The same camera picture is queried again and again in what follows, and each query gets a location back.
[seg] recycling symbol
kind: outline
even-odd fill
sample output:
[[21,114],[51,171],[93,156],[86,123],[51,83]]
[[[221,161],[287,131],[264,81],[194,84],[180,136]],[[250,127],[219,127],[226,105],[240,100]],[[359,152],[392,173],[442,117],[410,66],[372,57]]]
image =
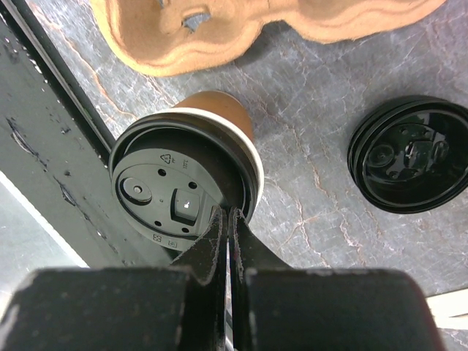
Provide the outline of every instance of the recycling symbol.
[[169,154],[165,154],[165,155],[161,155],[161,159],[166,162],[167,164],[170,164],[170,155]]

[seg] gray marble countertop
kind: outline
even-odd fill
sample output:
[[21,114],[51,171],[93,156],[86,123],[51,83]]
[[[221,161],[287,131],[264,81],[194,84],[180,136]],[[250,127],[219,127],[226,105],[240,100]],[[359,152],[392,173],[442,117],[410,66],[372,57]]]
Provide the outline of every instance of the gray marble countertop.
[[[197,91],[237,97],[265,167],[251,228],[289,264],[397,268],[427,295],[468,287],[468,192],[423,214],[389,214],[364,200],[346,165],[352,131],[386,99],[430,94],[468,106],[468,1],[448,0],[414,25],[330,45],[272,23],[234,62],[175,78],[122,64],[87,1],[28,3],[115,137]],[[468,348],[467,332],[442,335],[449,350]]]

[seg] black metal frame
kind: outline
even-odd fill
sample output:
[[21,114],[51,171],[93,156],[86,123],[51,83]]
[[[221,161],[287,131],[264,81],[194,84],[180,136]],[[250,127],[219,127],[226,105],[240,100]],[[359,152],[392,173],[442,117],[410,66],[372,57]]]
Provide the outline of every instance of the black metal frame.
[[228,240],[237,350],[444,350],[408,275],[294,270],[235,208],[169,268],[37,273],[0,325],[4,350],[223,350]]
[[122,219],[115,140],[28,5],[1,0],[0,13],[0,170],[91,267],[169,264]]

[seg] loose black lid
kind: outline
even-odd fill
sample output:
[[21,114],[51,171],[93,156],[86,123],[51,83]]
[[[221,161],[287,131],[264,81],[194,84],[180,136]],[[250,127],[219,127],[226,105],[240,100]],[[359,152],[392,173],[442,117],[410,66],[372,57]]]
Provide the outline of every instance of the loose black lid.
[[427,96],[385,102],[353,134],[348,168],[364,197],[382,210],[436,208],[468,186],[468,110]]

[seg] black plastic lid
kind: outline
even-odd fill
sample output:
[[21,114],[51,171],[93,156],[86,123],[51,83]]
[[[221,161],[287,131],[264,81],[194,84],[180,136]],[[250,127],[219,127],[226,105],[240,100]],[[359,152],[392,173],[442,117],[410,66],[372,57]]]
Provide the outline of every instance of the black plastic lid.
[[128,222],[172,249],[188,248],[206,230],[211,209],[257,203],[258,179],[239,140],[215,123],[179,113],[135,122],[110,155],[113,194]]
[[435,97],[388,101],[356,129],[348,168],[364,197],[382,210],[436,208],[468,186],[468,110]]

